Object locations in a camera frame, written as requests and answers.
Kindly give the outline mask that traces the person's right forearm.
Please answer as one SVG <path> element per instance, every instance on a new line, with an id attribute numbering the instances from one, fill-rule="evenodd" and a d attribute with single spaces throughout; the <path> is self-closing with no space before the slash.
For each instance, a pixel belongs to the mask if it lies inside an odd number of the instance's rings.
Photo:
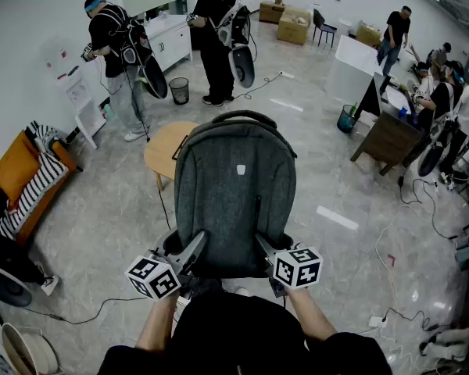
<path id="1" fill-rule="evenodd" d="M 337 334 L 307 289 L 286 291 L 307 341 L 323 342 Z"/>

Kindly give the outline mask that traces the blue wastebasket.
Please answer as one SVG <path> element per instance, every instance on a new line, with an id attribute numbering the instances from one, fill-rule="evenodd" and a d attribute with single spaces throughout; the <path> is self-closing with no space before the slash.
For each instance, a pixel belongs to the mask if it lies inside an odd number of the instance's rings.
<path id="1" fill-rule="evenodd" d="M 358 120 L 358 115 L 356 114 L 354 117 L 351 117 L 349 115 L 350 109 L 353 105 L 344 105 L 342 107 L 342 111 L 340 113 L 340 116 L 338 118 L 337 122 L 337 128 L 345 133 L 348 134 L 352 131 L 354 128 L 357 120 Z"/>

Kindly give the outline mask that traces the person's left forearm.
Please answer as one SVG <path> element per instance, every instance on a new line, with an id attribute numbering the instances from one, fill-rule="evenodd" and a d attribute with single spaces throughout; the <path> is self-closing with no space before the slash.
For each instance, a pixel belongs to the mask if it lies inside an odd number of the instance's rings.
<path id="1" fill-rule="evenodd" d="M 162 300 L 153 303 L 135 345 L 136 348 L 155 353 L 166 350 L 166 346 L 171 339 L 172 324 L 179 295 L 179 291 L 175 291 Z"/>

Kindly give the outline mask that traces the light wooden table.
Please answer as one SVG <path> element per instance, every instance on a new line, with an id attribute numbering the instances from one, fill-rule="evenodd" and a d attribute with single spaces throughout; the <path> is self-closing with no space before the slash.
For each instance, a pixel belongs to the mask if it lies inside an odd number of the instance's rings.
<path id="1" fill-rule="evenodd" d="M 178 121 L 160 128 L 145 147 L 145 165 L 155 174 L 159 191 L 163 191 L 162 177 L 174 180 L 176 162 L 172 155 L 186 134 L 190 134 L 197 123 Z"/>

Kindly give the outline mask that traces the white counter cabinet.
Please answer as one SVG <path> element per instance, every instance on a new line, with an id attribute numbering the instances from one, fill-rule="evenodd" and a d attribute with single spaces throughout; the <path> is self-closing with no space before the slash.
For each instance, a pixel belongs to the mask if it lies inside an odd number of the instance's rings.
<path id="1" fill-rule="evenodd" d="M 193 59 L 191 33 L 186 17 L 168 15 L 145 22 L 145 32 L 163 72 L 182 59 Z"/>

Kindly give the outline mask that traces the person's black shirt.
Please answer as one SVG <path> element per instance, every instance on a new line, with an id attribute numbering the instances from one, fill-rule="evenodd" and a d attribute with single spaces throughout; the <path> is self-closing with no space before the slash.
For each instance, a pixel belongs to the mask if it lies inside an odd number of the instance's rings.
<path id="1" fill-rule="evenodd" d="M 307 341 L 295 310 L 257 296 L 194 297 L 161 353 L 108 349 L 97 375 L 392 375 L 372 337 L 339 332 Z"/>

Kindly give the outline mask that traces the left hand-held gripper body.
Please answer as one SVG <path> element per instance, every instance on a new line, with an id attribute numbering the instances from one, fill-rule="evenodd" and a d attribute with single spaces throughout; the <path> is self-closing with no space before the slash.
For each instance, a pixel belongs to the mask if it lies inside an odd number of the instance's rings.
<path id="1" fill-rule="evenodd" d="M 124 274 L 137 293 L 154 302 L 164 300 L 177 291 L 180 302 L 189 301 L 195 286 L 192 268 L 198 258 L 197 249 L 186 248 L 178 255 L 164 255 L 157 249 L 148 249 L 134 259 Z"/>

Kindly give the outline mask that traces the white paper sheet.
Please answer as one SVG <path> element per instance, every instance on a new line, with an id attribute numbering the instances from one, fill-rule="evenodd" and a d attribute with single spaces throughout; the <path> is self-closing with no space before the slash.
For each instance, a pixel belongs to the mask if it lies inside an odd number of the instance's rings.
<path id="1" fill-rule="evenodd" d="M 396 89 L 389 85 L 385 90 L 385 94 L 387 96 L 388 102 L 394 107 L 396 107 L 398 110 L 401 110 L 403 108 L 409 110 L 410 106 L 406 99 L 406 96 L 399 89 Z"/>

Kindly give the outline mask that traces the white side stand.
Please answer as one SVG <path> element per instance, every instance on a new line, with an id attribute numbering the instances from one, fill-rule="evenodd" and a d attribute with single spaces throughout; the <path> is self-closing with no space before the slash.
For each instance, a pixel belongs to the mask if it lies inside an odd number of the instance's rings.
<path id="1" fill-rule="evenodd" d="M 93 149 L 97 149 L 98 146 L 93 137 L 106 124 L 106 118 L 95 103 L 80 67 L 72 76 L 68 77 L 68 73 L 63 74 L 56 81 L 59 95 L 70 108 L 77 127 L 88 144 Z"/>

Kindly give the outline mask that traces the white block cabinet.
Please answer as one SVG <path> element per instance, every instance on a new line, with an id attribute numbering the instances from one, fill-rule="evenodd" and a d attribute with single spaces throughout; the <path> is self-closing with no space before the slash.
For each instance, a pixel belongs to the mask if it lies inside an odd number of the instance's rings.
<path id="1" fill-rule="evenodd" d="M 324 90 L 345 104 L 360 103 L 376 73 L 381 74 L 377 50 L 342 35 Z"/>

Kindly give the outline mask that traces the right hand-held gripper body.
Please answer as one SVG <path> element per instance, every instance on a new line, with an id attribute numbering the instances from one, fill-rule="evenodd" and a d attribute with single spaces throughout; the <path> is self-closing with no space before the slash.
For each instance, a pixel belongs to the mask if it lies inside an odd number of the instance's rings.
<path id="1" fill-rule="evenodd" d="M 286 289 L 299 290 L 317 284 L 323 266 L 323 258 L 314 247 L 271 249 L 266 262 L 270 286 L 277 298 L 286 296 Z"/>

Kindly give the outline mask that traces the white crumpled cloth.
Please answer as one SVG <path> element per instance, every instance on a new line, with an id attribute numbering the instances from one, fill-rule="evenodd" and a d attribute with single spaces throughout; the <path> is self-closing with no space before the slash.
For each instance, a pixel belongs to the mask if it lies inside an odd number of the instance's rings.
<path id="1" fill-rule="evenodd" d="M 422 356 L 463 362 L 469 349 L 469 327 L 449 329 L 433 334 L 427 341 L 419 344 Z"/>

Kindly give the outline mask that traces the dark brown desk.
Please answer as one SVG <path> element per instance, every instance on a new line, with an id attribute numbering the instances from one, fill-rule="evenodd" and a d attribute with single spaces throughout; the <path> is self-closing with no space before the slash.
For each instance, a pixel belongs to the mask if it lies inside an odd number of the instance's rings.
<path id="1" fill-rule="evenodd" d="M 424 136 L 420 126 L 410 120 L 410 114 L 401 116 L 401 111 L 381 96 L 381 87 L 385 81 L 386 78 L 381 74 L 374 75 L 353 114 L 355 120 L 362 119 L 367 113 L 377 118 L 350 158 L 351 162 L 355 162 L 362 153 L 368 154 L 385 164 L 380 170 L 382 176 L 400 164 Z"/>

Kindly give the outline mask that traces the grey fabric backpack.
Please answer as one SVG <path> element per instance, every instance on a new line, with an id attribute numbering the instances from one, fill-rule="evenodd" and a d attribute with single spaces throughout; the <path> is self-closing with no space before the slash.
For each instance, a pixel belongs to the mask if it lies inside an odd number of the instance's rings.
<path id="1" fill-rule="evenodd" d="M 295 198 L 296 157 L 277 124 L 259 112 L 227 112 L 196 127 L 178 152 L 176 227 L 162 252 L 176 259 L 202 237 L 190 268 L 194 276 L 267 277 L 260 243 L 275 250 L 292 245 L 285 227 Z"/>

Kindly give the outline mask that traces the orange cushion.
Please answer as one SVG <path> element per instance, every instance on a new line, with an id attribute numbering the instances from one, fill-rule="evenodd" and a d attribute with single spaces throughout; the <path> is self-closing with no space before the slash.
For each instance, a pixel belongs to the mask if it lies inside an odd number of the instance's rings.
<path id="1" fill-rule="evenodd" d="M 0 159 L 0 188 L 8 198 L 8 210 L 18 208 L 23 189 L 39 169 L 39 151 L 22 130 Z"/>

